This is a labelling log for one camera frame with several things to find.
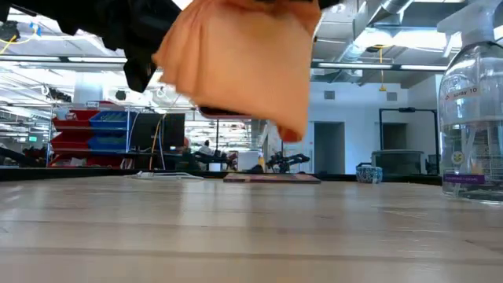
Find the computer monitor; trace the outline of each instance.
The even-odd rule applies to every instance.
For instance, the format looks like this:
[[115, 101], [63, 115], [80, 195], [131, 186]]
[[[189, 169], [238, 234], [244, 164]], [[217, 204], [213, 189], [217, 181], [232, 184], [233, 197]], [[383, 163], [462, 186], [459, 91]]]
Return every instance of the computer monitor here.
[[[134, 122], [133, 133], [131, 135], [131, 147], [138, 149], [151, 148], [156, 135], [158, 122], [163, 114], [140, 113]], [[185, 114], [167, 114], [160, 124], [159, 138], [162, 133], [163, 150], [169, 151], [171, 146], [181, 147], [185, 137]]]

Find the orange cloth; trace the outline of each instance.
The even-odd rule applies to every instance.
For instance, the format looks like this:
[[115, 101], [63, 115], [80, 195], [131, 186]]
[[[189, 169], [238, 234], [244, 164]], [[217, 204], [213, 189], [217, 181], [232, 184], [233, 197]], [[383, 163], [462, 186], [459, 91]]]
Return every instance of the orange cloth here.
[[199, 106], [271, 119], [283, 141], [298, 142], [320, 16], [317, 0], [194, 0], [153, 60], [160, 80]]

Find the sign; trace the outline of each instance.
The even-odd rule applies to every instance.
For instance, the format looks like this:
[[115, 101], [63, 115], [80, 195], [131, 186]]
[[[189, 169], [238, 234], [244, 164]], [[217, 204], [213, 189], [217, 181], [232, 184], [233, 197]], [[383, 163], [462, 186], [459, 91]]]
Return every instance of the sign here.
[[455, 184], [473, 184], [482, 185], [486, 183], [486, 176], [484, 175], [470, 175], [470, 174], [444, 174], [444, 182], [452, 182]]
[[100, 108], [99, 101], [86, 101], [86, 108]]
[[448, 93], [445, 97], [445, 100], [456, 101], [462, 98], [479, 97], [480, 95], [482, 95], [482, 92], [480, 91], [480, 88], [478, 86], [470, 86]]

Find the doorway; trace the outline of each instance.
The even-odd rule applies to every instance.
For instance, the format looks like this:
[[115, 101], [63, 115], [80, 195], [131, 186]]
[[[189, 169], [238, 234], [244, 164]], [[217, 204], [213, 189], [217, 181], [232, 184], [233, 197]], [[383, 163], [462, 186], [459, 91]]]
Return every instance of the doorway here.
[[383, 149], [407, 149], [407, 124], [383, 123]]
[[344, 123], [314, 123], [314, 173], [344, 174]]

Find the desk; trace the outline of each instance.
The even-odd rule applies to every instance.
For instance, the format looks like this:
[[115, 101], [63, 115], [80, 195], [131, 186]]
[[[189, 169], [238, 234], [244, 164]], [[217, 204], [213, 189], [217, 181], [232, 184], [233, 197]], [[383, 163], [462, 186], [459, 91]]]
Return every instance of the desk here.
[[503, 208], [438, 186], [0, 183], [2, 283], [494, 283], [502, 267]]

